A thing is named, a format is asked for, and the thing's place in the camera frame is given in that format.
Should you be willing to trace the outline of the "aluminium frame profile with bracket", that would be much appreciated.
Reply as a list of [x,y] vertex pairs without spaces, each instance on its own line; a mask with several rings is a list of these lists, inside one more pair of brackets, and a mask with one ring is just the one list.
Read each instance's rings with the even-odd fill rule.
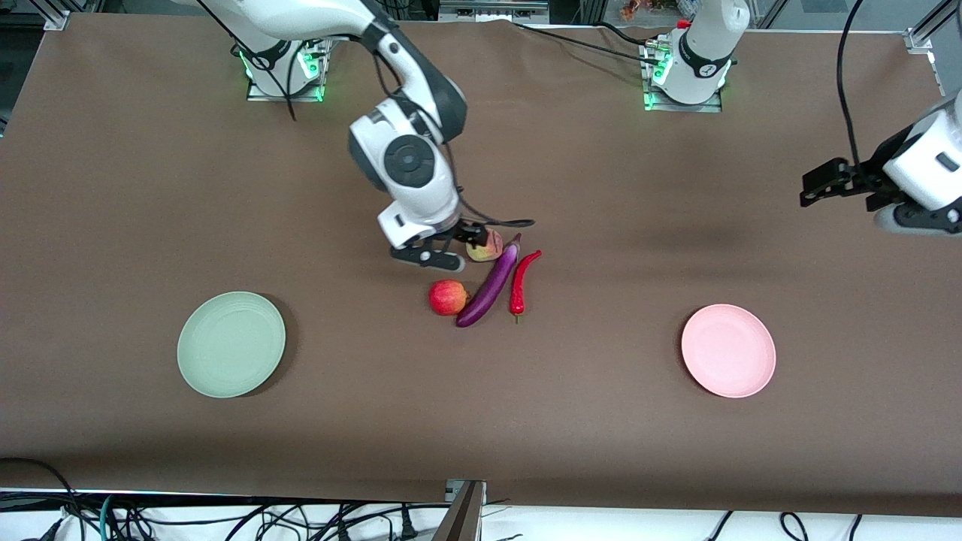
[[928,58],[942,95],[962,90],[962,0],[938,0],[904,41],[908,52]]

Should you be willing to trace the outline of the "pale green round plate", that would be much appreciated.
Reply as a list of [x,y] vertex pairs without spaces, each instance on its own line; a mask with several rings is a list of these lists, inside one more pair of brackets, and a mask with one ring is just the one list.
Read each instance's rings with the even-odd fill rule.
[[177,366],[197,393],[234,398],[267,382],[285,350],[286,323],[275,304],[255,292],[223,292],[186,320]]

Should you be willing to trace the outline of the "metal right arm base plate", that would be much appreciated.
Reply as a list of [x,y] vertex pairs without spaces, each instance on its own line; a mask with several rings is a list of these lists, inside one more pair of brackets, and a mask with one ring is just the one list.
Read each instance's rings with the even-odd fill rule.
[[258,53],[237,46],[248,78],[247,98],[322,102],[333,46],[330,40],[279,41]]

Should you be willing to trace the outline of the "colourful background item pile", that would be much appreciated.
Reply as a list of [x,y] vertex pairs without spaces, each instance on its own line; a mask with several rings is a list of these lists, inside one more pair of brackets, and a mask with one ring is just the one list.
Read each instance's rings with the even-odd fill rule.
[[682,17],[677,0],[622,0],[618,15],[625,22]]

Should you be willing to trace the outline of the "long purple eggplant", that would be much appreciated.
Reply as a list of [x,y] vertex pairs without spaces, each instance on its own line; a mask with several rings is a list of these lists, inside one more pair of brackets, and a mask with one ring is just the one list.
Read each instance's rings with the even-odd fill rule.
[[466,307],[456,316],[457,328],[469,328],[491,310],[499,295],[508,284],[512,272],[520,259],[520,240],[522,234],[512,237],[506,244],[501,257],[492,265],[490,273]]

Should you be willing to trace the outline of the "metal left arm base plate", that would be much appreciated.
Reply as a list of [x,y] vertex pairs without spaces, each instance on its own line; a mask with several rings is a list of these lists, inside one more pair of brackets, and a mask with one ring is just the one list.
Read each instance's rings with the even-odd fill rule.
[[697,69],[677,57],[673,44],[649,40],[639,46],[639,53],[646,110],[721,113],[722,86],[729,64],[721,73],[717,66],[708,64],[710,76],[700,77]]

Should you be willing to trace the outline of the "pink round plate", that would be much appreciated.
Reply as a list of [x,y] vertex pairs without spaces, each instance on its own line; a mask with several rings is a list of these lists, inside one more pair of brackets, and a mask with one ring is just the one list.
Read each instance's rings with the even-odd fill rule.
[[695,311],[685,322],[680,349],[695,382],[715,396],[755,396],[773,378],[776,346],[757,316],[731,304]]

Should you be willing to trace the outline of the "yellow-pink peach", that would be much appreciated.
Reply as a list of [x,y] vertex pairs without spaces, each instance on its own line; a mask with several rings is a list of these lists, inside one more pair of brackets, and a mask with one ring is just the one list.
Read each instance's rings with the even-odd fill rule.
[[466,243],[464,247],[472,261],[495,261],[502,256],[503,239],[498,231],[487,229],[485,243]]

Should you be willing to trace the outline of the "aluminium frame corner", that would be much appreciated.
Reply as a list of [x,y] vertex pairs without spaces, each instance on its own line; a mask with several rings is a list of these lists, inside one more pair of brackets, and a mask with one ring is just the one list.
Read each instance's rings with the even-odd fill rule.
[[72,0],[29,0],[44,18],[44,31],[62,31],[72,13]]

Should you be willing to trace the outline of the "red chili pepper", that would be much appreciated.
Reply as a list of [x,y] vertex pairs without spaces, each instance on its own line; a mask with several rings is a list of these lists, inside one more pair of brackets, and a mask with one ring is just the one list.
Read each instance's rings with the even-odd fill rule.
[[515,323],[520,323],[526,311],[525,277],[527,271],[531,264],[542,257],[542,255],[542,250],[536,250],[523,257],[515,267],[509,299],[509,313],[514,318]]

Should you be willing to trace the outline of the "brown table cloth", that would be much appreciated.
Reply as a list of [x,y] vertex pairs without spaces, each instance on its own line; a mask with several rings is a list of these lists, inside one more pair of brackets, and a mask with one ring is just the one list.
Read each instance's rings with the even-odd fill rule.
[[[389,257],[347,150],[384,96],[361,45],[291,120],[209,18],[73,17],[0,138],[0,458],[92,490],[439,501],[461,477],[529,506],[962,516],[962,240],[798,205],[846,146],[835,35],[746,35],[724,110],[677,114],[631,62],[505,21],[404,31],[470,103],[467,198],[536,220],[522,321],[501,299],[457,328]],[[206,397],[178,338],[234,291],[286,350]],[[755,396],[684,365],[713,304],[773,336]]]

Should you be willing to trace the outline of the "red apple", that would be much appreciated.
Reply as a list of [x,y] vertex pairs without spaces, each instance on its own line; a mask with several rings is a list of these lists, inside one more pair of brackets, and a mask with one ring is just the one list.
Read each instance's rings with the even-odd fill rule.
[[428,305],[439,316],[457,316],[470,301],[470,292],[458,280],[439,280],[428,290]]

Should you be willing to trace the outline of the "grey metal background rail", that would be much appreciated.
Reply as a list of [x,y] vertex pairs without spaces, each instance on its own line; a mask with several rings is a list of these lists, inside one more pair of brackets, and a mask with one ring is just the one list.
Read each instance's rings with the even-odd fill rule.
[[550,24],[549,0],[439,0],[437,20],[509,20],[522,24]]

